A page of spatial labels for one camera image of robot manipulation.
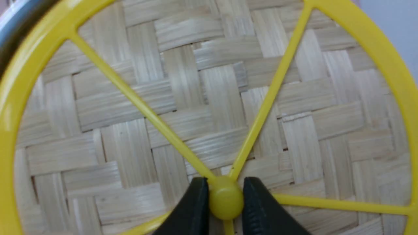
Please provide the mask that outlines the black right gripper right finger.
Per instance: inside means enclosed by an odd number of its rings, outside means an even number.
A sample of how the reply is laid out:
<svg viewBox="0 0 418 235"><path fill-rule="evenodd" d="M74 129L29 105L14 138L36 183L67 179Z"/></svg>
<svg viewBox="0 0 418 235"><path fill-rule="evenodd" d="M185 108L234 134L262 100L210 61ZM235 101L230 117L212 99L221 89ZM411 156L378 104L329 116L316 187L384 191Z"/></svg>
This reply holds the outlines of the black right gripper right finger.
<svg viewBox="0 0 418 235"><path fill-rule="evenodd" d="M309 235L273 197L257 177L246 177L243 186L242 232L245 235Z"/></svg>

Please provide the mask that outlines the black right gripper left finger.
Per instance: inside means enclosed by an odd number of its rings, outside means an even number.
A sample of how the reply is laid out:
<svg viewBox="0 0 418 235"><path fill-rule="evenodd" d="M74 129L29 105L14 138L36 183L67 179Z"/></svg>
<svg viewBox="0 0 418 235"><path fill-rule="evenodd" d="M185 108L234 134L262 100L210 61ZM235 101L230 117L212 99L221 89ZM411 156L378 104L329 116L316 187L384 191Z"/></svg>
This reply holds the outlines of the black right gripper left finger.
<svg viewBox="0 0 418 235"><path fill-rule="evenodd" d="M207 235L209 233L209 186L207 178L193 178L184 196L154 231L154 235Z"/></svg>

